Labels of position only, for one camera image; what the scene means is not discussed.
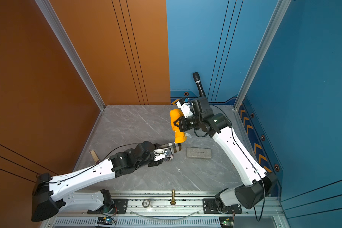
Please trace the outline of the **orange fluffy cloth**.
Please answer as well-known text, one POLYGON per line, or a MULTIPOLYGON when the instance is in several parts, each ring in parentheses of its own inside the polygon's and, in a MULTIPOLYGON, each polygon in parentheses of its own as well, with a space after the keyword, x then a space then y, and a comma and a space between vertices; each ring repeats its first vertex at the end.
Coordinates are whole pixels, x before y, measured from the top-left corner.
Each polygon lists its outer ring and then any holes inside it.
MULTIPOLYGON (((183 113, 181 112, 181 110, 179 109, 173 109, 170 111, 170 122, 171 122, 171 126, 173 129, 173 121, 175 120, 176 117, 181 117, 184 116, 183 113)), ((174 131, 175 133, 175 143, 183 143, 187 140, 187 136, 184 132, 180 132, 180 131, 174 131)))

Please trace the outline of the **plaid eyeglass case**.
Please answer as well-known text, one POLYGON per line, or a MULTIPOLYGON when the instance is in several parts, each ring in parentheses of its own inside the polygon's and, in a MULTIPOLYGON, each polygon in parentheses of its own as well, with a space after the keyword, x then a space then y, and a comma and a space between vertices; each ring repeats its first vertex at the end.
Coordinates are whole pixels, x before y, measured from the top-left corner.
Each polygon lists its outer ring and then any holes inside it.
POLYGON ((167 144, 163 144, 163 145, 159 145, 158 146, 159 149, 167 149, 167 148, 170 148, 171 149, 171 152, 174 154, 174 153, 177 153, 179 151, 182 150, 182 146, 181 146, 181 143, 175 143, 175 142, 170 142, 170 143, 167 143, 167 144))

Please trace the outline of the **newspaper print eyeglass case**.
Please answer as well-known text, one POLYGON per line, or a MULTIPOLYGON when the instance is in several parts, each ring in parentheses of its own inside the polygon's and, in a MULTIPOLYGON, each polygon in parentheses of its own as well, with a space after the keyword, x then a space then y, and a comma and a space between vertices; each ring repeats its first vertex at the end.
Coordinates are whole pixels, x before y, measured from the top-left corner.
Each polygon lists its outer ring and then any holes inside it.
POLYGON ((172 161, 173 159, 174 159, 174 155, 173 154, 168 157, 168 161, 172 161))

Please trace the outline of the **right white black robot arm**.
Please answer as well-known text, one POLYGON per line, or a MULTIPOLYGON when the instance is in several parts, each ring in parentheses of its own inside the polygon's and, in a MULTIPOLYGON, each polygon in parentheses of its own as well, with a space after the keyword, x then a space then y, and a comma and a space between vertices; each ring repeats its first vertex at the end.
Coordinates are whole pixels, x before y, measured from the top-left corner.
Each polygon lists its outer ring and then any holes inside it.
POLYGON ((218 211, 226 213, 234 205, 251 209, 259 202, 265 203, 277 183, 277 176, 263 168, 249 153, 225 112, 215 114, 206 97, 181 98, 176 105, 177 108, 170 112, 176 143, 185 142, 187 131, 202 130, 221 147, 240 175, 241 186, 227 188, 215 196, 218 211))

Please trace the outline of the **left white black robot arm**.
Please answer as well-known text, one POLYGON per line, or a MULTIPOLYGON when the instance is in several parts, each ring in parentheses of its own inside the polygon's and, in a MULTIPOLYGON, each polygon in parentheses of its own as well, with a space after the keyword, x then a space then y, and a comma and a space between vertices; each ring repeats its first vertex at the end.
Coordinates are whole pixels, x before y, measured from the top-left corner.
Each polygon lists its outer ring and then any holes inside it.
POLYGON ((32 192, 31 220, 47 220, 62 208, 69 207, 66 196, 98 182, 131 174, 143 166, 158 166, 180 149, 179 143, 160 145, 144 141, 135 148, 108 156, 96 165, 73 173, 58 176, 40 174, 32 192))

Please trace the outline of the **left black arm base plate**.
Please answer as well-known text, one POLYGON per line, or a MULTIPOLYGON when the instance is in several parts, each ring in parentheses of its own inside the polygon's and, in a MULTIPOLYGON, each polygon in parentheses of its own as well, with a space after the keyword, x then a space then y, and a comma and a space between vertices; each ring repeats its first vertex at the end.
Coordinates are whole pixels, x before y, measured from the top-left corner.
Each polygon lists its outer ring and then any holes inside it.
POLYGON ((100 215, 100 214, 110 214, 110 215, 124 215, 126 214, 128 207, 128 199, 114 199, 113 204, 104 204, 99 209, 92 211, 88 210, 87 214, 90 215, 100 215))

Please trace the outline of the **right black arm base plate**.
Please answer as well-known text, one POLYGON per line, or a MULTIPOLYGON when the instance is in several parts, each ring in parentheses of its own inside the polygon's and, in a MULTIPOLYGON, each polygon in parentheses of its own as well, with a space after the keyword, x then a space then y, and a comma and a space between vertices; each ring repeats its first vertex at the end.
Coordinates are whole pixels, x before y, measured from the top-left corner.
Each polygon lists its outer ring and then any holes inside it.
POLYGON ((242 214, 239 204, 224 207, 218 205, 216 199, 203 199, 202 203, 204 214, 242 214))

